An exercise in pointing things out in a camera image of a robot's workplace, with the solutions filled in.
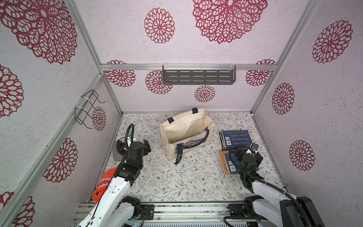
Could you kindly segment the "cream canvas tote bag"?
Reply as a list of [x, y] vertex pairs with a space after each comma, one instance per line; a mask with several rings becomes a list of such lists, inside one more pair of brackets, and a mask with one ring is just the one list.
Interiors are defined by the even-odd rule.
[[183, 154], [209, 145], [213, 139], [215, 122], [205, 108], [168, 118], [160, 125], [161, 143], [168, 160], [175, 165]]

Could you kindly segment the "black orange spine book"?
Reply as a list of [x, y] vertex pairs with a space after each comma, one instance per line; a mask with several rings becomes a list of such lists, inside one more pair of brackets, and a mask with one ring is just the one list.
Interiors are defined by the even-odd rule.
[[228, 151], [220, 151], [218, 153], [218, 157], [219, 157], [219, 160], [220, 160], [220, 163], [221, 163], [221, 166], [222, 166], [222, 169], [223, 169], [224, 173], [226, 175], [230, 175], [229, 168], [228, 168], [228, 163], [227, 163], [227, 160], [226, 160], [226, 154], [228, 154]]

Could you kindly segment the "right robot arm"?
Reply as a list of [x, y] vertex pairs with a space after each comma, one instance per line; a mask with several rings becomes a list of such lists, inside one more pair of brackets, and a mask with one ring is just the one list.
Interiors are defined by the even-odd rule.
[[255, 194], [244, 200], [242, 219], [267, 220], [277, 227], [324, 227], [310, 198], [292, 195], [258, 174], [263, 157], [257, 148], [256, 144], [253, 147], [236, 145], [228, 151], [244, 187]]

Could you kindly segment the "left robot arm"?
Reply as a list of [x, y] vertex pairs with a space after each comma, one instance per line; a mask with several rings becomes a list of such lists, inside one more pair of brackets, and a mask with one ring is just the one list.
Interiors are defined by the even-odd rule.
[[125, 153], [117, 166], [100, 200], [91, 212], [78, 224], [79, 227], [128, 227], [128, 220], [141, 218], [143, 226], [146, 214], [142, 210], [140, 199], [125, 196], [139, 177], [143, 157], [150, 151], [147, 140], [134, 141], [134, 124], [130, 124], [125, 133]]

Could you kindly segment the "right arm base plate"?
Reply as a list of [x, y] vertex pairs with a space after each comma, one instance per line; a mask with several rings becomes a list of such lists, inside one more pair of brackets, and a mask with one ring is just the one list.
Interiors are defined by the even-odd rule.
[[248, 202], [231, 203], [228, 205], [230, 216], [234, 218], [255, 218], [253, 207]]

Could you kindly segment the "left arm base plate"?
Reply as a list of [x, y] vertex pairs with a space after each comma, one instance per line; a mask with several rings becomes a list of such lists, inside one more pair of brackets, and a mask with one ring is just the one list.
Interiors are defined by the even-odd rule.
[[129, 219], [131, 220], [153, 220], [155, 213], [154, 204], [141, 204], [134, 206], [133, 216]]

